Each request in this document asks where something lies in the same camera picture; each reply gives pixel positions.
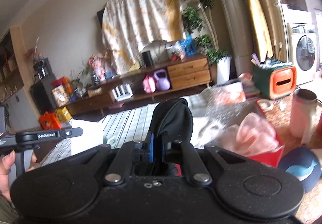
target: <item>pink cloth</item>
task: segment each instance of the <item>pink cloth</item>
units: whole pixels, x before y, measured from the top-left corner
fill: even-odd
[[[265,118],[249,113],[240,126],[228,127],[220,137],[224,149],[243,156],[254,156],[278,148],[276,132]]]

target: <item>sleeve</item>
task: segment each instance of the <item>sleeve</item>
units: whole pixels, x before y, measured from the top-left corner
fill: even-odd
[[[0,196],[0,223],[11,224],[19,215],[5,197]]]

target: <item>black fabric bag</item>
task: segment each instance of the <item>black fabric bag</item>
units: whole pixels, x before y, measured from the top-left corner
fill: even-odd
[[[156,106],[149,127],[154,135],[154,163],[148,175],[174,176],[178,173],[173,163],[162,163],[162,142],[190,142],[193,128],[194,121],[186,99],[174,98]]]

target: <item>pink kettlebell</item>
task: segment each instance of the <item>pink kettlebell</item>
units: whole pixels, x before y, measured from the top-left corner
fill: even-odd
[[[157,75],[158,73],[164,73],[164,77],[159,77]],[[158,90],[166,91],[166,90],[170,89],[170,82],[169,82],[169,80],[167,78],[166,70],[164,70],[164,69],[157,70],[154,73],[154,79],[157,81],[156,87],[157,87]]]

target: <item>orange bag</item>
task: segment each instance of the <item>orange bag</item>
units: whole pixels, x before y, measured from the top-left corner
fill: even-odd
[[[39,117],[39,122],[44,130],[60,130],[62,128],[54,113],[45,112]]]

